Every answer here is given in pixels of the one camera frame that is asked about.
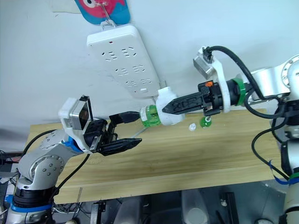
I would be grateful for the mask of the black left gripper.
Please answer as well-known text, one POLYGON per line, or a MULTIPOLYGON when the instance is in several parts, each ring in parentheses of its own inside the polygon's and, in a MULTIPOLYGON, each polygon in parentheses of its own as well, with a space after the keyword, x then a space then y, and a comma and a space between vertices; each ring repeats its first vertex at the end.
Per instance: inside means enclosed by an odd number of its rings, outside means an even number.
POLYGON ((118 135, 114 132, 116 124, 131 123, 140 118, 139 112, 122 112, 109 116, 111 123, 105 119, 91 121, 84 133, 85 143, 90 152, 109 156, 125 152, 141 143, 141 138, 124 138, 117 140, 118 135))

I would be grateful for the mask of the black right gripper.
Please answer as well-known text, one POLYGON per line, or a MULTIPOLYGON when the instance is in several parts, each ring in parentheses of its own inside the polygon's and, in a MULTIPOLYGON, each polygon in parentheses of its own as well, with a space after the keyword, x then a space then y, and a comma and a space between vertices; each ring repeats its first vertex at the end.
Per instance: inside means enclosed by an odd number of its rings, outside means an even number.
POLYGON ((222 93, 217 82, 200 83, 198 90, 197 93, 173 99, 162 109, 162 112, 179 115, 203 108, 205 116, 212 116, 223 110, 222 93))

